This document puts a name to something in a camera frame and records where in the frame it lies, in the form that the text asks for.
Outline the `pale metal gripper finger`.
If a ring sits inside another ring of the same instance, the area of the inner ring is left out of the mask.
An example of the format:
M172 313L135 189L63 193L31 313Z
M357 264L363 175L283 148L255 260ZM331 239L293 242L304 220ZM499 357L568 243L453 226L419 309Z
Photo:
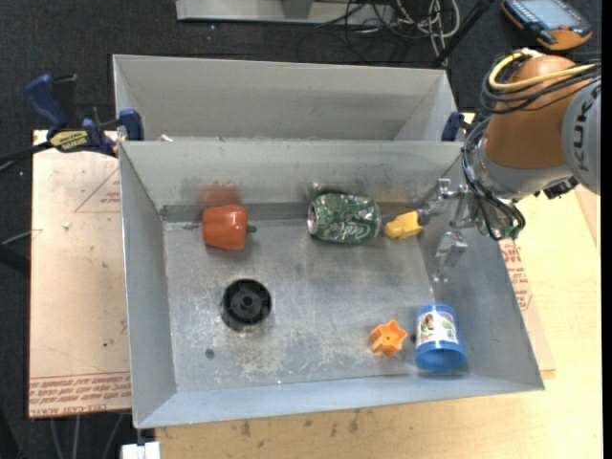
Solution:
M434 254L433 283L448 281L448 272L457 265L468 246L461 231L449 230L442 236Z
M418 209L420 219L431 219L454 208L453 219L460 219L465 211L469 190L459 184L456 188L451 185L450 178L440 178L436 187L425 203Z

